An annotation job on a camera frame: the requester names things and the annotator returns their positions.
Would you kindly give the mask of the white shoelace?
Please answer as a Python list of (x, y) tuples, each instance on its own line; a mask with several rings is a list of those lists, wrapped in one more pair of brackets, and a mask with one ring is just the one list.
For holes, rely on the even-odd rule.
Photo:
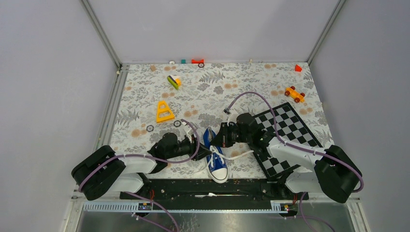
[(228, 176), (228, 160), (236, 160), (246, 155), (253, 153), (253, 150), (244, 152), (236, 157), (227, 157), (222, 153), (220, 147), (210, 146), (212, 154), (207, 158), (207, 172), (215, 178), (222, 178), (223, 175)]

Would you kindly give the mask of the blue canvas sneaker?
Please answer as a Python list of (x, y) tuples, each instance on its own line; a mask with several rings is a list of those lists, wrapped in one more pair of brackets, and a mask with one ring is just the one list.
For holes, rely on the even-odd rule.
[(222, 184), (228, 179), (228, 167), (225, 159), (221, 156), (221, 148), (210, 144), (215, 136), (216, 134), (211, 127), (208, 127), (203, 133), (204, 146), (211, 151), (211, 154), (206, 157), (206, 171), (213, 181)]

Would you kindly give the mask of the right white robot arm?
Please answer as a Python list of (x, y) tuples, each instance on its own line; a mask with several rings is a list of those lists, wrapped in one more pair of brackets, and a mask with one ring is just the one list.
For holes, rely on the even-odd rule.
[(261, 167), (266, 175), (276, 178), (277, 192), (281, 198), (289, 199), (300, 192), (323, 193), (338, 203), (345, 203), (353, 192), (363, 186), (360, 170), (339, 146), (315, 147), (291, 140), (297, 135), (307, 141), (308, 130), (301, 122), (294, 122), (289, 134), (281, 136), (276, 117), (272, 118), (272, 129), (265, 129), (249, 113), (240, 114), (236, 122), (224, 122), (219, 132), (210, 140), (211, 146), (232, 147), (246, 143), (255, 154), (266, 160)]

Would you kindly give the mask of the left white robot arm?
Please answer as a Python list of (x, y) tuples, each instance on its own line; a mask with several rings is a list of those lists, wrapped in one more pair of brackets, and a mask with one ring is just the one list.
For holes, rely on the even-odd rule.
[(131, 192), (143, 199), (150, 192), (146, 174), (162, 171), (172, 158), (188, 155), (197, 161), (210, 154), (193, 135), (179, 141), (174, 133), (166, 133), (142, 155), (117, 155), (112, 147), (103, 145), (76, 165), (71, 176), (89, 201), (108, 192)]

